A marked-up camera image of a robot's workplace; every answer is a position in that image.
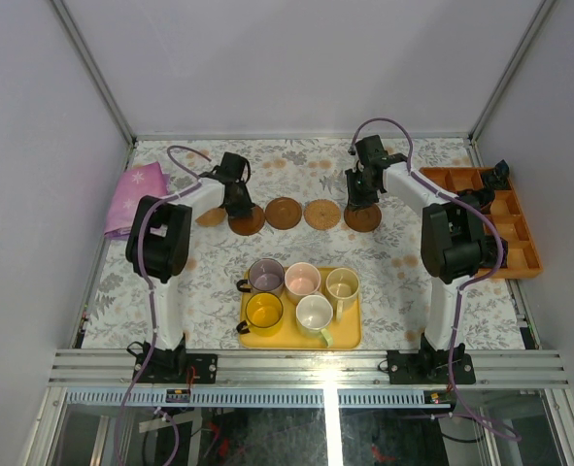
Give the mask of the reddish brown wooden coaster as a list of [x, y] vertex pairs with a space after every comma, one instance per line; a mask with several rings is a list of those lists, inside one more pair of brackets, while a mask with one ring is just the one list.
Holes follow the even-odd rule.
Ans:
[[372, 232], [378, 228], [382, 220], [382, 212], [377, 205], [363, 209], [350, 209], [344, 211], [344, 221], [354, 231], [360, 233]]

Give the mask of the woven rattan coaster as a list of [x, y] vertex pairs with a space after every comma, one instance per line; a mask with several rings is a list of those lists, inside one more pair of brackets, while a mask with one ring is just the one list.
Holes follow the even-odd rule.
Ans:
[[339, 206], [327, 199], [318, 199], [307, 204], [304, 210], [306, 222], [314, 229], [325, 231], [336, 226], [341, 218]]

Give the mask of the dark brown wooden coaster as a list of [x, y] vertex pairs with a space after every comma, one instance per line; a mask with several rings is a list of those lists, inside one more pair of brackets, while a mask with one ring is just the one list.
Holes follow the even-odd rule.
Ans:
[[258, 233], [265, 223], [264, 211], [259, 206], [254, 206], [251, 214], [245, 217], [228, 218], [231, 231], [239, 236], [251, 236]]

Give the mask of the pale green mug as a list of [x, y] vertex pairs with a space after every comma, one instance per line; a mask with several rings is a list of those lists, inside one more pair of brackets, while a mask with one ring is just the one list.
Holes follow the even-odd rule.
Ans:
[[340, 322], [359, 297], [360, 281], [350, 268], [336, 268], [325, 279], [325, 296], [334, 310], [334, 318]]

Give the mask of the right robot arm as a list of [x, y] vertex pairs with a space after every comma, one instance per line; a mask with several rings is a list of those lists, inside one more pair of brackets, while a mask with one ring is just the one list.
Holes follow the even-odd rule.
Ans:
[[438, 186], [414, 171], [409, 157], [388, 153], [378, 135], [353, 142], [350, 154], [357, 163], [345, 172], [349, 212], [368, 209], [388, 193], [422, 221], [421, 258], [432, 283], [424, 338], [433, 350], [419, 358], [418, 367], [426, 381], [439, 383], [454, 369], [444, 350], [457, 345], [463, 290], [490, 254], [486, 232], [493, 224], [481, 212], [486, 195], [457, 195]]

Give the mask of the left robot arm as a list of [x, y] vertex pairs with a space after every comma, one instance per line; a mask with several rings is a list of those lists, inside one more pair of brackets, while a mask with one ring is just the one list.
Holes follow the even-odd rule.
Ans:
[[188, 370], [187, 358], [174, 349], [185, 335], [178, 286], [188, 259], [191, 225], [215, 208], [233, 219], [251, 218], [255, 203], [247, 189], [250, 177], [249, 160], [227, 152], [219, 165], [197, 175], [192, 186], [139, 201], [125, 256], [149, 287], [150, 328], [145, 341], [164, 350], [154, 370], [168, 383], [181, 381]]

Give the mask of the pink cup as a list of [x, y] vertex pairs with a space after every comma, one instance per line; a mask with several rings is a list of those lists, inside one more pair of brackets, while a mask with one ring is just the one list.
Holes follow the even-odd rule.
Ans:
[[292, 264], [285, 272], [285, 288], [288, 300], [297, 305], [303, 298], [321, 290], [321, 272], [310, 263]]

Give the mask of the purple folded cloth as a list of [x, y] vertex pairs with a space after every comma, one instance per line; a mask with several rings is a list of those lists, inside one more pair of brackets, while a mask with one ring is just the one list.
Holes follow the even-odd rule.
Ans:
[[130, 232], [140, 200], [146, 195], [163, 197], [167, 193], [167, 177], [158, 162], [125, 171], [118, 180], [107, 213], [105, 236], [126, 236]]

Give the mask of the black coiled item middle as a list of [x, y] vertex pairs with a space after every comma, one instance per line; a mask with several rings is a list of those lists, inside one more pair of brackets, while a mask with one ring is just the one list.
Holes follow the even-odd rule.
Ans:
[[480, 212], [487, 215], [490, 213], [491, 205], [495, 199], [494, 190], [487, 187], [481, 189], [464, 189], [459, 191], [457, 195], [460, 198], [471, 196], [478, 202]]

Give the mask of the black coiled item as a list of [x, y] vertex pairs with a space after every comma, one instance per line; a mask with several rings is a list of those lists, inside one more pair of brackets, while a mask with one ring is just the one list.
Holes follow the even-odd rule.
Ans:
[[492, 190], [510, 190], [510, 168], [507, 162], [502, 159], [494, 167], [481, 173], [484, 187]]
[[459, 191], [457, 195], [460, 198], [471, 196], [478, 202], [480, 212], [487, 215], [490, 213], [491, 205], [495, 199], [494, 190], [487, 187], [481, 189], [464, 189]]

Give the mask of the black coiled item top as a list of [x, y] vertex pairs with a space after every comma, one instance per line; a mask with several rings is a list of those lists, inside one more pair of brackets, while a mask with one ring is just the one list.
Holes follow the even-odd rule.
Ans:
[[502, 159], [494, 167], [481, 173], [484, 187], [492, 190], [510, 190], [510, 168], [507, 162]]

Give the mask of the orange compartment organizer tray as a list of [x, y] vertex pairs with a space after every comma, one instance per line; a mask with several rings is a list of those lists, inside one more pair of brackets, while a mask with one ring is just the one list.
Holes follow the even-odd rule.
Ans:
[[[483, 188], [482, 173], [487, 170], [475, 167], [422, 167], [420, 172], [440, 188], [458, 192]], [[506, 241], [508, 251], [504, 265], [492, 278], [535, 278], [542, 273], [543, 268], [511, 181], [503, 189], [496, 188], [494, 193], [495, 197], [485, 209], [485, 215]]]

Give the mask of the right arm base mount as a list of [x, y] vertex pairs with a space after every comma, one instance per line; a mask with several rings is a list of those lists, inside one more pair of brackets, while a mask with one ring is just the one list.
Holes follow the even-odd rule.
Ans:
[[425, 385], [448, 384], [449, 369], [452, 369], [454, 381], [458, 385], [476, 383], [471, 356], [464, 350], [456, 349], [452, 364], [449, 364], [449, 352], [419, 350], [417, 352], [387, 351], [388, 376], [391, 384]]

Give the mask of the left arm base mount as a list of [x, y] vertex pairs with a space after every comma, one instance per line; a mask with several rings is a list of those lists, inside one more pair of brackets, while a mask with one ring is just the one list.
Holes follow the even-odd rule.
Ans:
[[174, 353], [156, 350], [139, 383], [214, 384], [219, 357], [214, 353]]

